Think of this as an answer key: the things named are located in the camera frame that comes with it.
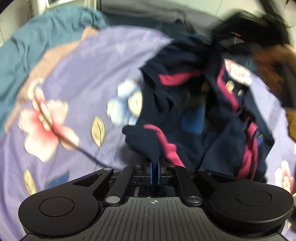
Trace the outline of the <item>operator hand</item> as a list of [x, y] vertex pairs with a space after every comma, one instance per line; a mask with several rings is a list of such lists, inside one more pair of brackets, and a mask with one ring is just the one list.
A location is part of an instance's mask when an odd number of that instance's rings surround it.
[[295, 48], [276, 45], [254, 53], [264, 83], [287, 108], [295, 108]]

